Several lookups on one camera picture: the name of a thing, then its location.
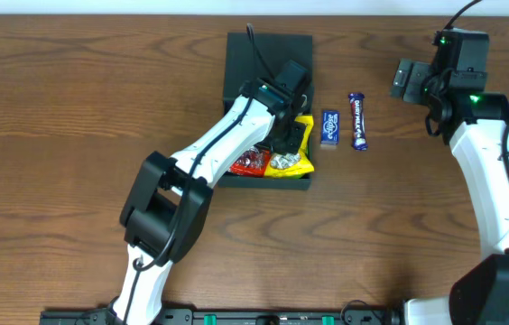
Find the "yellow Hacks candy bag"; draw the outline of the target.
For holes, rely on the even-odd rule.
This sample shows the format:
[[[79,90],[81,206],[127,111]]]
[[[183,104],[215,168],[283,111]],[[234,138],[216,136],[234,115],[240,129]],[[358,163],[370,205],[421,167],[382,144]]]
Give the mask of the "yellow Hacks candy bag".
[[[297,116],[295,121],[305,125],[304,135],[298,152],[287,153],[285,155],[274,153],[265,168],[265,178],[299,179],[315,171],[308,156],[310,133],[314,126],[313,117],[312,115]]]

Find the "red Hacks candy bag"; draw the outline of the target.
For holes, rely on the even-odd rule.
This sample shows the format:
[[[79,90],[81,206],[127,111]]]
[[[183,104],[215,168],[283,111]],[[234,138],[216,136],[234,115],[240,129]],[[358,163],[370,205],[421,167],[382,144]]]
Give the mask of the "red Hacks candy bag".
[[[264,176],[271,156],[269,151],[253,146],[244,152],[228,171],[239,176],[261,178]]]

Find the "purple Dairy Milk bar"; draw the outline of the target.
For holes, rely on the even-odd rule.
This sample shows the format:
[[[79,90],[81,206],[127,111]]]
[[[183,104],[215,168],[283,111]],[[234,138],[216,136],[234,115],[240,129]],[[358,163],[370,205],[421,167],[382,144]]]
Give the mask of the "purple Dairy Milk bar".
[[[350,93],[348,95],[349,104],[353,113],[353,143],[355,150],[366,151],[368,143],[366,141],[364,124],[364,99],[362,93]]]

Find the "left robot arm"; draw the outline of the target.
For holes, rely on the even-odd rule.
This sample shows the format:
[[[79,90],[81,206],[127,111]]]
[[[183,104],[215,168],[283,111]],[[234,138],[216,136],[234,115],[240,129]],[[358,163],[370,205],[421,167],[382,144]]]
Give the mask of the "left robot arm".
[[[129,266],[109,308],[113,324],[150,324],[162,308],[172,266],[196,243],[220,178],[260,144],[271,153],[297,153],[304,126],[295,117],[306,104],[311,76],[293,60],[270,79],[246,81],[232,107],[194,144],[142,163],[121,211]]]

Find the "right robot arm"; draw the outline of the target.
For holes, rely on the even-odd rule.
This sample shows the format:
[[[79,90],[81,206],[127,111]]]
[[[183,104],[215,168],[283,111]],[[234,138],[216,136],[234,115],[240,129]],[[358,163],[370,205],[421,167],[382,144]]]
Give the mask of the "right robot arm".
[[[403,324],[509,324],[509,102],[486,87],[489,36],[446,26],[430,63],[402,59],[392,95],[425,106],[427,132],[441,137],[463,172],[476,216],[481,260],[448,295],[410,299]]]

